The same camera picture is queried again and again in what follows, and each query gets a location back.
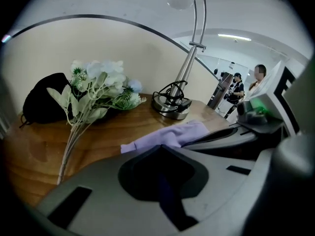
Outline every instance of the beige partition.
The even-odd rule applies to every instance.
[[[152,94],[175,80],[187,53],[162,36],[104,18],[70,18],[39,24],[12,38],[4,49],[2,75],[17,112],[35,84],[52,73],[69,78],[74,59],[124,61],[125,74]],[[185,97],[208,103],[218,81],[194,62]]]

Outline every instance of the lamp base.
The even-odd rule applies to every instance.
[[[171,106],[167,104],[166,102],[167,102],[167,99],[164,96],[159,95],[157,93],[153,93],[151,105],[155,111],[171,119],[183,120],[186,118],[186,116],[189,113],[190,104],[187,108],[183,109],[181,112],[178,112],[177,111],[178,106]],[[184,99],[182,101],[182,105],[185,105],[186,102],[191,103],[191,100]]]

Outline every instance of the wooden tabletop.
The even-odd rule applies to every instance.
[[[172,120],[155,112],[151,96],[139,107],[103,123],[94,123],[82,135],[69,158],[64,179],[100,159],[120,154],[120,145],[128,144],[160,128],[199,120],[210,132],[229,123],[201,101],[193,101],[184,120]],[[63,152],[70,134],[66,121],[24,126],[17,120],[3,141],[2,152],[8,178],[18,197],[31,206],[56,186]]]

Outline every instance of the purple cloth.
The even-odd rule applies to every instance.
[[[208,129],[202,122],[191,120],[185,124],[159,129],[130,144],[121,145],[121,153],[161,144],[181,147],[185,143],[201,138],[208,133]]]

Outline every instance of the black drawstring pouch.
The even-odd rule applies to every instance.
[[[64,110],[50,96],[47,88],[55,89],[61,94],[67,84],[70,85],[63,73],[55,73],[41,79],[24,102],[21,119],[24,116],[26,121],[22,121],[22,126],[33,122],[44,124],[66,119]]]

